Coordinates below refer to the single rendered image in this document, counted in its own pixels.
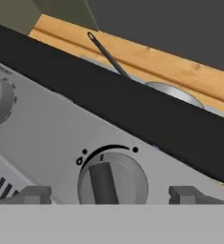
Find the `grey stove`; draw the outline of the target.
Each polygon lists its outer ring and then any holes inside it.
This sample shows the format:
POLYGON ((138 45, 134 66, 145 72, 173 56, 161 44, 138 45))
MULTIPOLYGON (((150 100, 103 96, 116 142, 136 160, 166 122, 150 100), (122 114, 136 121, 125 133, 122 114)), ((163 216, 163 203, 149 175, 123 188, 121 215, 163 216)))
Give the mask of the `grey stove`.
POLYGON ((224 200, 224 118, 0 25, 0 79, 15 100, 0 122, 0 200, 50 186, 51 202, 81 204, 77 183, 100 153, 124 153, 149 183, 224 200))

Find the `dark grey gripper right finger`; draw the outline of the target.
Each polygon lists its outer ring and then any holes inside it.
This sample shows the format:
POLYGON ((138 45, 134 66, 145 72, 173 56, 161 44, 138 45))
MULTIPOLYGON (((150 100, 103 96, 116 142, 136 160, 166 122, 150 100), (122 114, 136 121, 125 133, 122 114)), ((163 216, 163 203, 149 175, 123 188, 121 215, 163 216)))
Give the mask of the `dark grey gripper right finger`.
POLYGON ((169 203, 177 205, 222 205, 224 200, 208 196, 194 186, 171 186, 169 203))

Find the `olive green cupboard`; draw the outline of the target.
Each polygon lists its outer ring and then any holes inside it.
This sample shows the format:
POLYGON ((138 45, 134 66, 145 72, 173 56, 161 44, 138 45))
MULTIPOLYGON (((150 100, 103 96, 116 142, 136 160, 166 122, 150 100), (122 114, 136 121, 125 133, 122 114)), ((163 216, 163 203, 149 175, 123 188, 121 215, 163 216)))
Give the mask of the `olive green cupboard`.
POLYGON ((25 35, 42 14, 98 30, 88 0, 0 0, 0 25, 25 35))

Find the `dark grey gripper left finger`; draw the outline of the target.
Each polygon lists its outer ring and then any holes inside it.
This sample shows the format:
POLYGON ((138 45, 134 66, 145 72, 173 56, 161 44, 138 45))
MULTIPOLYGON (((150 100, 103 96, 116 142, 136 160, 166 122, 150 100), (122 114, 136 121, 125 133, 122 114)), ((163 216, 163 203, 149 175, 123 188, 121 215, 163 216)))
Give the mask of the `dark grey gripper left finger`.
POLYGON ((43 205, 51 204, 50 186, 28 186, 19 194, 0 200, 0 205, 43 205))

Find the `grey knob with dark bar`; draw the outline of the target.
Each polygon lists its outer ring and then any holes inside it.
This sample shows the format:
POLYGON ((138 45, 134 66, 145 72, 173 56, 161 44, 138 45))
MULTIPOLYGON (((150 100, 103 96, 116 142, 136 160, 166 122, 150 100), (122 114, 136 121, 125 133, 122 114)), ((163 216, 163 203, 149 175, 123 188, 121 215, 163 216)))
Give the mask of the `grey knob with dark bar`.
POLYGON ((81 204, 145 204, 149 183, 133 158, 121 152, 103 152, 81 170, 77 192, 81 204))

